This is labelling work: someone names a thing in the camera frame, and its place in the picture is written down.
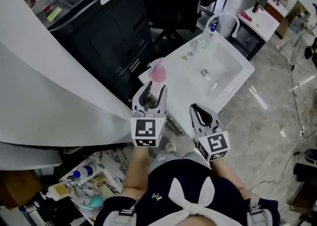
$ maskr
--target white marker cube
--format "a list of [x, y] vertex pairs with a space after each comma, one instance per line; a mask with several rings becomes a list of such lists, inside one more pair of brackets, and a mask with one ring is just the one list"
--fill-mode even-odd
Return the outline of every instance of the white marker cube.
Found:
[[163, 136], [166, 118], [131, 118], [131, 134], [136, 147], [158, 147]]
[[196, 148], [207, 162], [224, 157], [230, 149], [228, 132], [214, 133], [198, 138]]

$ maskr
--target sink drain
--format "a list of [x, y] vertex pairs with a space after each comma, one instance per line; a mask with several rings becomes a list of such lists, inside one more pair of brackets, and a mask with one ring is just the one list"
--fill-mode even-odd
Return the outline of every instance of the sink drain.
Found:
[[203, 69], [203, 70], [201, 71], [201, 74], [202, 74], [203, 76], [208, 76], [208, 75], [209, 75], [207, 69]]

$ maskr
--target marble floor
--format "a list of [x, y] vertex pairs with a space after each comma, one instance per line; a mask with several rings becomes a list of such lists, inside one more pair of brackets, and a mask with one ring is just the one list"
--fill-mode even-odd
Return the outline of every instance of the marble floor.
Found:
[[[251, 7], [254, 2], [255, 0], [240, 0], [243, 7], [237, 7], [234, 4], [237, 0], [228, 0], [226, 8], [237, 14], [239, 10]], [[204, 24], [207, 18], [203, 15], [199, 22]], [[219, 32], [223, 36], [232, 29], [225, 28], [221, 23], [219, 25]], [[292, 173], [293, 167], [296, 162], [306, 162], [303, 154], [292, 154], [314, 148], [317, 133], [307, 139], [301, 135], [292, 90], [296, 94], [304, 135], [308, 136], [317, 125], [317, 113], [311, 112], [317, 108], [317, 72], [311, 59], [304, 58], [296, 64], [292, 72], [292, 84], [288, 53], [282, 55], [275, 44], [282, 45], [283, 42], [273, 35], [251, 60], [255, 72], [222, 109], [219, 118], [229, 133], [231, 144], [226, 161], [248, 188], [251, 189], [263, 180], [281, 182], [286, 167], [284, 180], [280, 184], [262, 183], [253, 191], [263, 198], [279, 201], [283, 220], [293, 225], [299, 214], [289, 211], [287, 201], [300, 185]], [[295, 61], [302, 56], [303, 49], [295, 56]], [[181, 156], [193, 149], [193, 144], [187, 137], [176, 136], [169, 130], [166, 136], [176, 143]]]

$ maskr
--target sink basin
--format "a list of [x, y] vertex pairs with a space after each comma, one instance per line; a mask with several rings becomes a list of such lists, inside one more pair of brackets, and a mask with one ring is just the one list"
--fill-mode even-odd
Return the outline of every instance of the sink basin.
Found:
[[[243, 83], [254, 72], [254, 67], [227, 40], [216, 33], [212, 42], [194, 53], [187, 42], [164, 58], [166, 80], [153, 81], [151, 93], [155, 99], [160, 89], [167, 86], [166, 113], [189, 136], [194, 136], [189, 107], [198, 103], [216, 113], [229, 102]], [[139, 76], [143, 84], [151, 81], [149, 72]]]

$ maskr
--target red object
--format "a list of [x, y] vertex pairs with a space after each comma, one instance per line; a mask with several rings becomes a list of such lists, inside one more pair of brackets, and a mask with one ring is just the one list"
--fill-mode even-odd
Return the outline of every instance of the red object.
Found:
[[249, 22], [252, 22], [252, 18], [250, 16], [247, 15], [247, 13], [245, 11], [241, 12], [241, 16], [243, 18], [246, 18]]
[[43, 9], [43, 11], [47, 12], [47, 11], [49, 11], [49, 9], [50, 9], [50, 6], [47, 6], [46, 8]]

